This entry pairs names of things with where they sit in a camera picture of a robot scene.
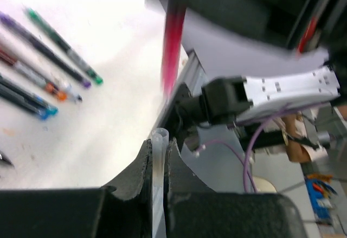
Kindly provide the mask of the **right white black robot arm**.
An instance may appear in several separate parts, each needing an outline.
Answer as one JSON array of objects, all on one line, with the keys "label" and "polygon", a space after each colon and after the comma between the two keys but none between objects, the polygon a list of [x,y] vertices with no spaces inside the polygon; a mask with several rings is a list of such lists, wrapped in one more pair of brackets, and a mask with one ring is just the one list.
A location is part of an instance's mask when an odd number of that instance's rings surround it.
[{"label": "right white black robot arm", "polygon": [[200,96],[178,102],[177,115],[188,125],[247,125],[321,104],[346,103],[346,0],[167,0],[165,95],[177,80],[187,10],[227,31],[281,49],[303,54],[322,47],[329,52],[328,60],[311,72],[211,81]]}]

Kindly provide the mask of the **red pen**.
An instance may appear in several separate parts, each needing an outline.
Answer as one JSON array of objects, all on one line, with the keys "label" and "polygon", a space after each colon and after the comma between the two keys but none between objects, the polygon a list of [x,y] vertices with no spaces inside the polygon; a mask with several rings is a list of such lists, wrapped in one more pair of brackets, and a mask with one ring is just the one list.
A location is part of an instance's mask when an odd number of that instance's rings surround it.
[{"label": "red pen", "polygon": [[41,74],[30,68],[18,58],[9,55],[3,47],[1,47],[1,61],[35,85],[39,86],[39,88],[54,96],[59,101],[65,101],[67,99],[67,94],[65,92],[58,90],[52,82],[44,78]]}]

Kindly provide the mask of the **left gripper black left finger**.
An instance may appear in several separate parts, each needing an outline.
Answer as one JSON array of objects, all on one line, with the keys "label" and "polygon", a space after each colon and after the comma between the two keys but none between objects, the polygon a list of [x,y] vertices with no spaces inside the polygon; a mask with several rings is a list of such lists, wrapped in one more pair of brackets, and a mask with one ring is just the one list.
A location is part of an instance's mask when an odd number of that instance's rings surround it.
[{"label": "left gripper black left finger", "polygon": [[99,188],[1,191],[1,237],[151,237],[151,148]]}]

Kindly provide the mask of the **red pen cap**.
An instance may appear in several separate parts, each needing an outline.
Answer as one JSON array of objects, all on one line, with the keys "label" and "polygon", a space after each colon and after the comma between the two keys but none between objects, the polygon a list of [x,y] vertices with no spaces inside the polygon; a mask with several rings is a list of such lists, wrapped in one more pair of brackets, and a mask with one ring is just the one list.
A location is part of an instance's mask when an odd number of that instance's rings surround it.
[{"label": "red pen cap", "polygon": [[168,2],[163,38],[161,79],[166,98],[171,95],[177,80],[185,8],[175,2]]}]

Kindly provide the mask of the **blue capped pen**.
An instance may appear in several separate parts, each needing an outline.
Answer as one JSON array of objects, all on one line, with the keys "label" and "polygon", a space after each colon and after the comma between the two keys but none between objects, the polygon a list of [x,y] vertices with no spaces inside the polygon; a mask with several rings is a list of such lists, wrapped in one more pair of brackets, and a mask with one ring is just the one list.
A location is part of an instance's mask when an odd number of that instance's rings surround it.
[{"label": "blue capped pen", "polygon": [[81,95],[73,90],[72,85],[69,82],[59,78],[54,79],[54,81],[58,88],[68,95],[69,100],[74,102],[82,102]]}]

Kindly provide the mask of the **clear cap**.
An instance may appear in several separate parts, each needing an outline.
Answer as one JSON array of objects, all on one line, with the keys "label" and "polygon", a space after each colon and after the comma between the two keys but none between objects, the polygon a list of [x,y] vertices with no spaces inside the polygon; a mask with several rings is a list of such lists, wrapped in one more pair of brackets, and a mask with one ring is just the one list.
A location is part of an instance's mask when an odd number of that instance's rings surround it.
[{"label": "clear cap", "polygon": [[156,128],[151,133],[152,144],[152,237],[156,237],[164,214],[164,172],[165,156],[169,146],[169,132]]}]

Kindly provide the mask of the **green pen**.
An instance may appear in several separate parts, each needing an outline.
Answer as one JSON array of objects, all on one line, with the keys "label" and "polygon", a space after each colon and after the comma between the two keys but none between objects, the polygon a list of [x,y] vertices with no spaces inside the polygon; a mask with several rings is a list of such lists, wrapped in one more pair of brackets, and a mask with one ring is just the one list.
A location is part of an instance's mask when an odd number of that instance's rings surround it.
[{"label": "green pen", "polygon": [[67,57],[84,71],[96,84],[103,83],[102,77],[68,44],[62,36],[42,17],[40,14],[31,9],[24,8],[24,13],[28,18],[67,55]]}]

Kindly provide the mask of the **blue pen cap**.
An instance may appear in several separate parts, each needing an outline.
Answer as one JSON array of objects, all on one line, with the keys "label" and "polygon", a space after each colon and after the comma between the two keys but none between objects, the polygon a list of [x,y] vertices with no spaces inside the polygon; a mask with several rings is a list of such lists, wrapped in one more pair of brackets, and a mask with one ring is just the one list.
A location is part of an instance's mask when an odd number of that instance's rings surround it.
[{"label": "blue pen cap", "polygon": [[84,78],[77,70],[67,65],[61,60],[50,48],[43,44],[35,35],[28,31],[25,27],[11,18],[9,15],[1,12],[1,23],[9,29],[12,33],[16,34],[28,44],[30,44],[35,50],[46,57],[54,65],[58,66],[61,70],[66,72],[75,81],[77,81],[83,88],[90,88],[92,83]]}]

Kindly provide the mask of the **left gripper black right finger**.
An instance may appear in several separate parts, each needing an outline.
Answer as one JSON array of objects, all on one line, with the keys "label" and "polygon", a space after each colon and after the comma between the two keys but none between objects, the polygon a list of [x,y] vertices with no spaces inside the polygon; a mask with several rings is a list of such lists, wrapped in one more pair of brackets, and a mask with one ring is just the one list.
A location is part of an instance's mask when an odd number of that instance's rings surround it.
[{"label": "left gripper black right finger", "polygon": [[288,197],[213,191],[182,161],[176,141],[169,145],[167,164],[167,237],[307,237]]}]

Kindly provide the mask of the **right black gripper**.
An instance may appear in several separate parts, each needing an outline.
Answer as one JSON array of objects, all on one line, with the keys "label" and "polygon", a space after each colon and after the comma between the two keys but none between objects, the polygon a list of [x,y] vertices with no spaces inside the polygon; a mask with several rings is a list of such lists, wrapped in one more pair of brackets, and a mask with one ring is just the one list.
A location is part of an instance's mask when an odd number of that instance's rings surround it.
[{"label": "right black gripper", "polygon": [[310,52],[345,48],[346,0],[275,0],[266,25],[271,44]]}]

